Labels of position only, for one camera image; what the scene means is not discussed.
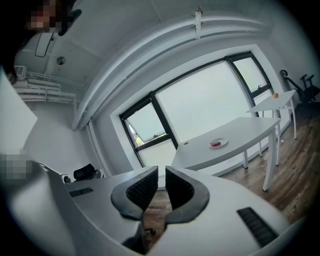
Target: wooden floor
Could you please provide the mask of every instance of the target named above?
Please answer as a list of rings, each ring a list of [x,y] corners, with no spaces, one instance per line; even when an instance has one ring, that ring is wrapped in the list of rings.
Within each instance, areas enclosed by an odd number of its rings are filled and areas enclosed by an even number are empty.
[[[249,162],[248,169],[239,167],[221,178],[237,182],[262,197],[294,223],[305,216],[317,193],[320,181],[320,103],[299,105],[296,110],[297,139],[293,121],[282,134],[280,163],[275,168],[273,182],[263,191],[268,150],[262,157]],[[164,232],[165,215],[172,211],[166,190],[158,191],[144,213],[144,226],[156,229],[147,234],[151,248]]]

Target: ceiling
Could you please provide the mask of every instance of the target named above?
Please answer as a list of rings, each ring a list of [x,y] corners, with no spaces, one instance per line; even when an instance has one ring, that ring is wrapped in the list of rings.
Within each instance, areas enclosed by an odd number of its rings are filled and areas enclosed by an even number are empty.
[[[45,57],[35,56],[40,35],[36,35],[17,55],[15,64],[27,71],[57,76],[83,84],[64,85],[67,92],[82,98],[87,80],[99,64],[117,47],[146,28],[179,16],[192,15],[201,6],[257,17],[266,0],[77,0],[74,9],[82,14],[64,36],[54,35]],[[63,56],[65,64],[58,65]]]

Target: white wall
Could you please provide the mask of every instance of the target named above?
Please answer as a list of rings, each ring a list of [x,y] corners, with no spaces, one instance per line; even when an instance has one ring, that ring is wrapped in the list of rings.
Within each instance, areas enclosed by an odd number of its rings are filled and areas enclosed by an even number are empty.
[[[18,154],[36,121],[0,67],[0,154]]]
[[[274,24],[268,41],[285,64],[289,76],[304,90],[300,78],[314,74],[312,82],[320,88],[320,66],[317,53],[298,22],[281,6],[267,1],[260,17],[268,16]]]
[[[38,118],[24,146],[30,157],[70,175],[72,181],[73,172],[87,164],[101,168],[87,131],[70,129],[74,117],[71,104],[32,102],[28,106]]]
[[[132,76],[125,87],[94,116],[94,125],[101,139],[102,150],[108,156],[108,164],[116,173],[140,168],[119,119],[135,102],[150,91],[162,86],[173,78],[199,67],[202,64],[245,51],[252,51],[269,76],[277,92],[283,92],[284,84],[279,80],[278,70],[285,69],[273,47],[263,37],[233,36],[227,39],[204,38],[171,50],[152,61]],[[283,117],[289,120],[286,112]]]

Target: window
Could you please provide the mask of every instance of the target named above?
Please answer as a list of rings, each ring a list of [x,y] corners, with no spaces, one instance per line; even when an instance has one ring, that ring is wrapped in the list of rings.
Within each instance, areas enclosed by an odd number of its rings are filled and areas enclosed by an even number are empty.
[[[141,166],[159,166],[163,176],[179,143],[237,117],[250,117],[247,110],[273,93],[258,60],[244,52],[178,76],[151,91],[120,119]],[[271,116],[271,111],[264,116]]]
[[[251,117],[242,87],[223,61],[157,93],[162,110],[182,143],[238,117]]]
[[[135,147],[166,134],[151,103],[129,116],[125,121],[130,129]]]
[[[240,71],[250,91],[253,93],[258,88],[267,85],[266,80],[258,69],[252,58],[244,58],[234,61],[235,66]]]

